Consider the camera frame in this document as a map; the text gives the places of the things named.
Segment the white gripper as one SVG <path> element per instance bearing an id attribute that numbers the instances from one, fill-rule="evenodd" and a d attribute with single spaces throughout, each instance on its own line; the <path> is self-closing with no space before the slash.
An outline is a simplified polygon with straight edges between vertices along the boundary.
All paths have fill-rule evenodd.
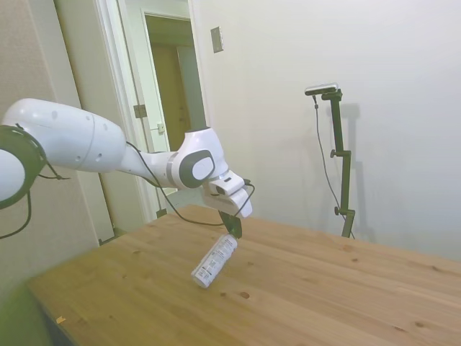
<path id="1" fill-rule="evenodd" d="M 230 196 L 212 194 L 205 187 L 202 188 L 201 193 L 207 207 L 219 210 L 220 218 L 228 233 L 240 239 L 243 233 L 240 218 L 247 218 L 253 213 L 248 188 L 239 189 Z"/>

